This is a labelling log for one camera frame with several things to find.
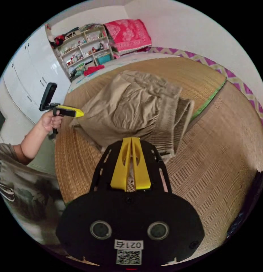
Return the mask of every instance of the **green mat edge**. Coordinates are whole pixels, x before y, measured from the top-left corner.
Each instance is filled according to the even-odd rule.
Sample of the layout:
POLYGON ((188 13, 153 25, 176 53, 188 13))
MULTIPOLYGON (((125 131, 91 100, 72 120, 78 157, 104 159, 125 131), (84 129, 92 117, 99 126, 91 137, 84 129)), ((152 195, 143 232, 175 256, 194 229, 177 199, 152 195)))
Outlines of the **green mat edge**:
POLYGON ((214 93, 205 101, 205 103, 193 114, 192 118, 190 121, 194 120, 199 114, 201 114, 205 108, 209 105, 209 103, 213 100, 213 98, 216 96, 216 94, 222 89, 222 87, 224 86, 224 84, 226 83, 227 78, 225 79, 225 81, 222 83, 222 85, 220 87, 218 87, 214 93))

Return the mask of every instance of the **cabinet door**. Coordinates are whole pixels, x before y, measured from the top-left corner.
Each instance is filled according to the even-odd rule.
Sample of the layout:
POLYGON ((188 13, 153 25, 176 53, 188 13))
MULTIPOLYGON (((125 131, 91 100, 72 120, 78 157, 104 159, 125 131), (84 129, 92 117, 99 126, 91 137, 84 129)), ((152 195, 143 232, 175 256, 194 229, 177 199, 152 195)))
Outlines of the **cabinet door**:
POLYGON ((30 95, 23 88, 14 68, 12 67, 12 62, 8 65, 3 79, 7 90, 14 102, 14 104, 23 112, 34 124, 36 124, 42 112, 39 111, 39 107, 32 100, 30 95))
POLYGON ((51 102, 63 103, 71 82, 51 48, 45 26, 39 28, 28 39, 28 52, 45 84, 53 82, 58 85, 51 102))
POLYGON ((40 105, 45 91, 45 83, 32 64, 28 53, 28 42, 25 42, 19 51, 14 55, 13 66, 21 84, 33 101, 40 105))
POLYGON ((16 78, 17 78, 17 74, 13 66, 13 61, 11 60, 3 74, 5 85, 11 97, 14 95, 13 92, 15 92, 16 78))

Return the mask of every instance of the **ceiling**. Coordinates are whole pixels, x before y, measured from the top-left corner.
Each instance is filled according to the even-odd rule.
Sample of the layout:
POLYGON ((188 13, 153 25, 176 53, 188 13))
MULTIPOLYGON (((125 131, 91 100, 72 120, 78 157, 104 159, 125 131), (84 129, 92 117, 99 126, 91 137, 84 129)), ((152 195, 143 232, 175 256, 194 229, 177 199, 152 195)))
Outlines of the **ceiling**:
POLYGON ((133 0, 106 0, 106 2, 104 0, 88 0, 62 11, 61 13, 51 18, 48 21, 48 23, 50 23, 50 25, 53 26, 56 23, 66 19, 67 17, 75 15, 79 12, 83 12, 89 9, 100 8, 104 6, 124 6, 131 1, 133 0))

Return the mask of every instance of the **sticker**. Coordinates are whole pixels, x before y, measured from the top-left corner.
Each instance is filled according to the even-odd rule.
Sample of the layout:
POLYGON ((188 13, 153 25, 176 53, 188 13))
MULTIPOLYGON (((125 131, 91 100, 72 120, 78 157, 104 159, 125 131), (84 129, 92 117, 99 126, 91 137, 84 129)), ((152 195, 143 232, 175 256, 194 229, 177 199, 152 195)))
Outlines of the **sticker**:
POLYGON ((117 250, 116 264, 141 265, 142 250, 117 250))
POLYGON ((144 241, 125 241, 114 240, 114 249, 121 250, 142 250, 144 249, 144 241))

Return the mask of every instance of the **t-shirt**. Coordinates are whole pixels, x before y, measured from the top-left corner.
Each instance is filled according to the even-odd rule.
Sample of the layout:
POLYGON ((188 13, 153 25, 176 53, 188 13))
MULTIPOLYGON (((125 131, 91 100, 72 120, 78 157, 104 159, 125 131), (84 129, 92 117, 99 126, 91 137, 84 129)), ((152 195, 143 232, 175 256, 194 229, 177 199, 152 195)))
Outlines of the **t-shirt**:
POLYGON ((0 144, 0 194, 24 231, 42 245, 59 245, 56 227, 65 209, 56 176, 19 163, 10 144, 0 144))

